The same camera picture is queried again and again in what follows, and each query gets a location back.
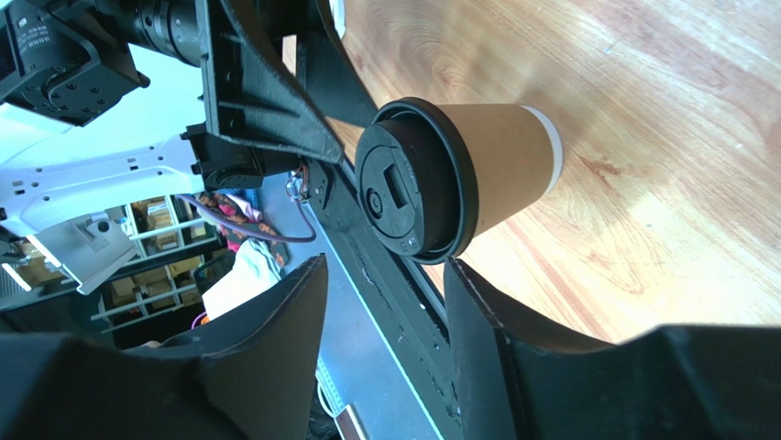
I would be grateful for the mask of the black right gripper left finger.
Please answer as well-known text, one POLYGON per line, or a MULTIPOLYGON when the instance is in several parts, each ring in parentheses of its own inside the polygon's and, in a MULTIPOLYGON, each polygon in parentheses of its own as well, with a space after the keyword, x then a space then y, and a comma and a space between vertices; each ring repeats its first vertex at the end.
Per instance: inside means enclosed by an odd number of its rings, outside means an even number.
POLYGON ((268 291, 160 346, 1 337, 4 439, 303 439, 328 268, 308 258, 268 291))

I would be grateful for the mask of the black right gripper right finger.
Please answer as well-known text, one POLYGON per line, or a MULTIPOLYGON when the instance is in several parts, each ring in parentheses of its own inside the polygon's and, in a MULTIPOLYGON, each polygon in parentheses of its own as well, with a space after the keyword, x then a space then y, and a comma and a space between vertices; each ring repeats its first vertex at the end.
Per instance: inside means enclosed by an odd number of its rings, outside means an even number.
POLYGON ((445 264, 467 439, 777 439, 776 327, 663 325, 611 344, 445 264))

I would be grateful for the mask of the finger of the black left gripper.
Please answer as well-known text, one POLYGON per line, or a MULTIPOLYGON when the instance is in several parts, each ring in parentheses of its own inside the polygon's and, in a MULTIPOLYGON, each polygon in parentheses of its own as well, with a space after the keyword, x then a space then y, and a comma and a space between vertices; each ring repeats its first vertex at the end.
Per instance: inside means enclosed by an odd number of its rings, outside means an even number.
POLYGON ((325 116, 367 127, 378 112, 336 32, 330 3, 309 1, 304 89, 325 116))
POLYGON ((309 29, 306 1, 201 1, 201 72, 209 134, 256 149, 338 163, 344 147, 281 59, 309 29))

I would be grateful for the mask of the black cup lid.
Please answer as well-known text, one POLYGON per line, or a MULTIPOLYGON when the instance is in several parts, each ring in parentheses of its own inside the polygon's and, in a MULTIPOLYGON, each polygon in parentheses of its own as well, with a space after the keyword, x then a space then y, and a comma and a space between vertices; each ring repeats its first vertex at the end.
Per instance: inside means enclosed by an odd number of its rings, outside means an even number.
POLYGON ((392 253, 436 265, 476 234, 475 167, 440 106, 414 97, 382 106, 359 138, 355 178, 363 215, 392 253))

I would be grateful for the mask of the brown paper coffee cup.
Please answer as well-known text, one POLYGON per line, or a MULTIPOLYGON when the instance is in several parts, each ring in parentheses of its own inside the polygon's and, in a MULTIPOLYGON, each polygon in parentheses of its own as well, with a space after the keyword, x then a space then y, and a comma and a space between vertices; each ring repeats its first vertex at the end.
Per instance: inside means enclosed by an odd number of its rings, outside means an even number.
POLYGON ((520 104, 443 104, 477 178, 479 236, 536 203, 560 178, 565 149, 552 120, 520 104))

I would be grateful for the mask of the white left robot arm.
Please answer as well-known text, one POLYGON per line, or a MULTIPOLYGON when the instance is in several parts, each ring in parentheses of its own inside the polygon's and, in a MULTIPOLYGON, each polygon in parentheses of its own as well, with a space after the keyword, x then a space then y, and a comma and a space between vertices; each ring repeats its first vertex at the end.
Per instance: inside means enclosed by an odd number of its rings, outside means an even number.
POLYGON ((257 188, 301 161, 337 164, 331 119, 376 106, 341 41, 340 1, 11 1, 1 10, 1 102, 52 133, 85 127, 149 86, 138 46, 197 68, 205 120, 133 150, 1 166, 1 239, 136 200, 257 188))

